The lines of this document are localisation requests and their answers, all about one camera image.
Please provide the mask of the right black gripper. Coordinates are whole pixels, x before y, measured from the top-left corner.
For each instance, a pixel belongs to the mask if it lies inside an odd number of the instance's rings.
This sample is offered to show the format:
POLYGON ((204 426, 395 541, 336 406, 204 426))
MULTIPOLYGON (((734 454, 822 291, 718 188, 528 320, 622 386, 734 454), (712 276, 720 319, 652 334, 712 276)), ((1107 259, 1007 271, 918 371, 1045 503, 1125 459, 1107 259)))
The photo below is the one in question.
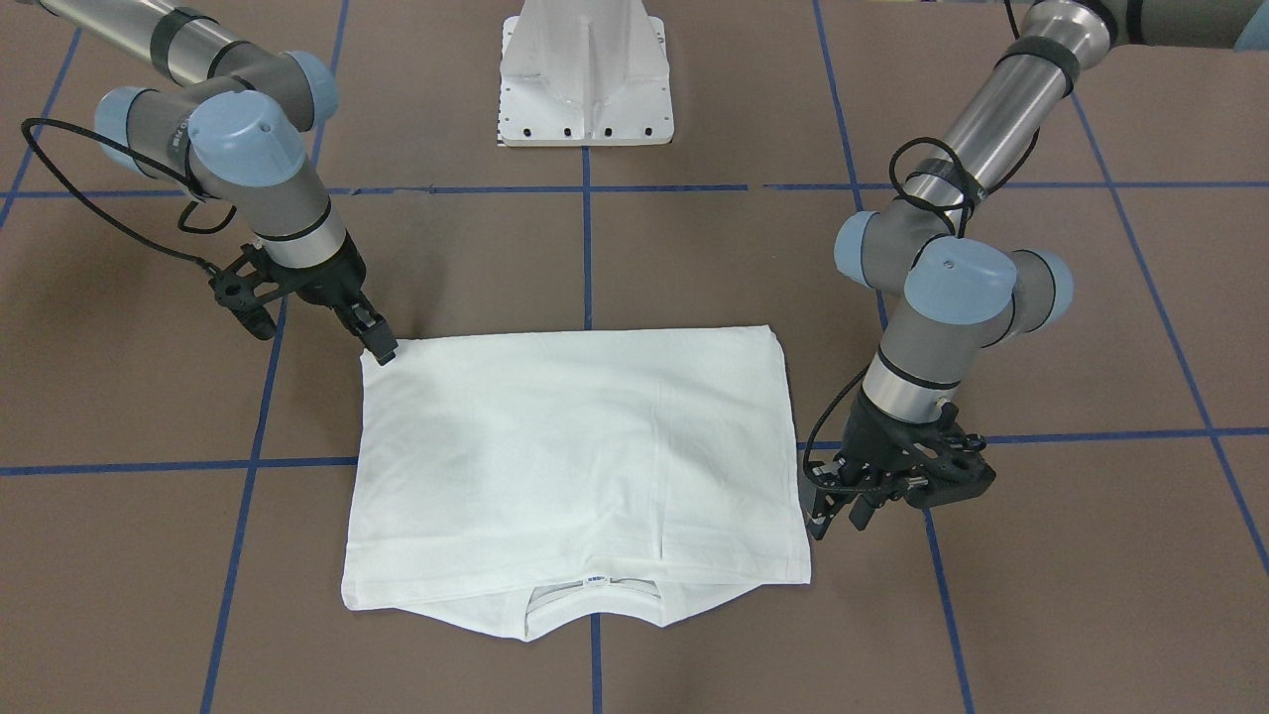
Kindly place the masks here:
POLYGON ((299 295, 311 304, 330 307, 354 337, 360 337, 378 367, 393 361, 398 340, 363 293, 367 268, 357 249, 339 249, 313 268, 286 268, 272 263, 269 280, 283 293, 299 295))

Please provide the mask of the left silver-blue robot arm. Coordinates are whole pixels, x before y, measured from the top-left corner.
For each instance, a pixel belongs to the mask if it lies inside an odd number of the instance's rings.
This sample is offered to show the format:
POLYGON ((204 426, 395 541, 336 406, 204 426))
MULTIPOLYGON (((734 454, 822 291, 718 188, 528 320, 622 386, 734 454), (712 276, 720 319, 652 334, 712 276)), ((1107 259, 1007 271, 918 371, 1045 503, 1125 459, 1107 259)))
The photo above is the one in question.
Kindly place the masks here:
POLYGON ((1074 273, 1042 250, 1003 252, 970 221, 1029 159, 1080 77, 1124 46, 1266 49, 1264 1, 1034 1, 1014 41, 942 137, 893 151, 893 200, 839 231, 838 270, 896 298, 871 365, 851 379, 838 455, 803 457, 808 535, 844 517, 858 530, 891 502, 934 509, 982 496, 986 439, 957 422, 956 392, 989 345, 1060 320, 1074 273))

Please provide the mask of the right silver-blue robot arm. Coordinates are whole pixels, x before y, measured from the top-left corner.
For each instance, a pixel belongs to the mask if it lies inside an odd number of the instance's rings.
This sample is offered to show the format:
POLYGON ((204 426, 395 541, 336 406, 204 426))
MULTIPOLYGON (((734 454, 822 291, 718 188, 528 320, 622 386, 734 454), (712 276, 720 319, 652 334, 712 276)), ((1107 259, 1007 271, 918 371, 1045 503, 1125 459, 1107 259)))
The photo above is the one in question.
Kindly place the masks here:
POLYGON ((164 1, 46 1, 44 10, 145 60, 173 93, 118 88, 90 140, 119 166, 168 179, 193 203, 226 200, 253 243, 226 268, 190 257, 216 301, 269 340, 269 302, 322 304, 379 363, 398 340, 363 293, 365 263, 305 148, 338 109, 335 79, 308 53, 272 55, 189 6, 164 1))

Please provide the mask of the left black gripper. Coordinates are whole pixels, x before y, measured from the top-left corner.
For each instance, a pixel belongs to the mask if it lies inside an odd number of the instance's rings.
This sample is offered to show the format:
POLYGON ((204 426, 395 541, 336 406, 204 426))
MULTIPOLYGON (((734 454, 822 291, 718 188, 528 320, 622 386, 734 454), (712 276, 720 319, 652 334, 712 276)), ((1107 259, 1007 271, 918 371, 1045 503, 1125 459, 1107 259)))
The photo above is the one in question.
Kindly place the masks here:
POLYGON ((846 505, 854 529, 865 531, 876 511, 891 501, 935 507, 942 497, 942 416, 911 424, 859 393, 845 421, 843 448, 832 460, 832 492, 803 478, 805 526, 820 542, 846 505))

